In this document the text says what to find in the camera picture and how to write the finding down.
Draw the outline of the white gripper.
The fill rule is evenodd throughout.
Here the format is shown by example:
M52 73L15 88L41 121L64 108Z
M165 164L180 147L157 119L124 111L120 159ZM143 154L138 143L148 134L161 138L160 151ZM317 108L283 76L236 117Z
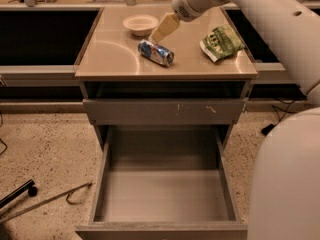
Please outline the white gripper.
M152 31L149 40L159 43L179 28L180 20L191 22L204 12L228 3L228 0L172 0L174 13L167 13L158 26Z

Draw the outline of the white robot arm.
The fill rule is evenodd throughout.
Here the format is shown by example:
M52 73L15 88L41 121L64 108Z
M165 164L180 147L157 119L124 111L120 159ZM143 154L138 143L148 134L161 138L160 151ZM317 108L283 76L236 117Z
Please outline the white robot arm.
M172 0L158 42L206 10L235 3L314 107L287 118L256 155L247 240L320 240L320 18L296 0Z

